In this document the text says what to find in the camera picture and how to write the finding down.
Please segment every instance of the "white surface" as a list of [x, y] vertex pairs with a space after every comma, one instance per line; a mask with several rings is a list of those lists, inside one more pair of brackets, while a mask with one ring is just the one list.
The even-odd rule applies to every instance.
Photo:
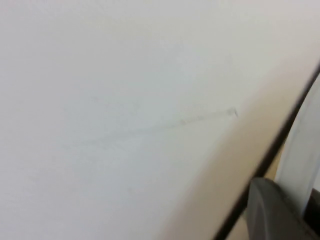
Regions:
[[316, 175], [313, 188], [320, 191], [320, 172], [319, 171]]
[[319, 7], [2, 1], [0, 238], [211, 238], [318, 62]]
[[310, 89], [285, 142], [274, 181], [303, 215], [320, 167], [320, 77]]

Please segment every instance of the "white wall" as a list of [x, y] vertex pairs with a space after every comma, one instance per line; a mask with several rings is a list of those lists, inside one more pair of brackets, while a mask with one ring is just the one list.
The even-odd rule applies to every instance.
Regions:
[[0, 238], [207, 240], [320, 56], [317, 1], [0, 7]]

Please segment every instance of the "scratch mark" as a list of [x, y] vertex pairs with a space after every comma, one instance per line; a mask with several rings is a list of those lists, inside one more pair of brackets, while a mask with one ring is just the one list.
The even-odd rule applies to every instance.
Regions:
[[181, 119], [178, 121], [164, 123], [164, 124], [158, 124], [158, 125], [154, 125], [154, 126], [147, 127], [147, 128], [138, 128], [138, 129], [123, 131], [123, 132], [117, 131], [114, 133], [107, 134], [103, 137], [90, 139], [90, 140], [84, 140], [84, 141], [81, 141], [78, 143], [65, 145], [64, 147], [67, 149], [70, 149], [70, 148], [83, 147], [83, 146], [108, 144], [108, 143], [115, 142], [118, 140], [124, 140], [124, 139], [134, 138], [134, 137], [143, 136], [143, 135], [156, 134], [156, 133], [160, 133], [160, 132], [170, 130], [170, 129], [181, 128], [186, 125], [193, 124], [193, 123], [218, 119], [218, 118], [227, 117], [227, 116], [229, 116], [229, 117], [235, 116], [237, 118], [238, 112], [237, 112], [236, 108], [231, 107], [226, 110], [214, 111], [214, 112], [210, 112], [210, 113], [207, 113], [204, 115], [188, 117], [188, 118]]

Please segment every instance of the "gray plastic part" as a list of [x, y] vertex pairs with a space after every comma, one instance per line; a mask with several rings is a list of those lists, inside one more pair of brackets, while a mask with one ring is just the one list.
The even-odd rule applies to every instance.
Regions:
[[254, 178], [247, 206], [250, 240], [320, 240], [273, 181]]

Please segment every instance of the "wall surface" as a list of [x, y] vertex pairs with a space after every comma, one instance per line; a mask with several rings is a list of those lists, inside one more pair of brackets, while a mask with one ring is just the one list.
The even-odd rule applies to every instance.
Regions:
[[319, 7], [3, 0], [0, 239], [210, 239], [318, 64]]

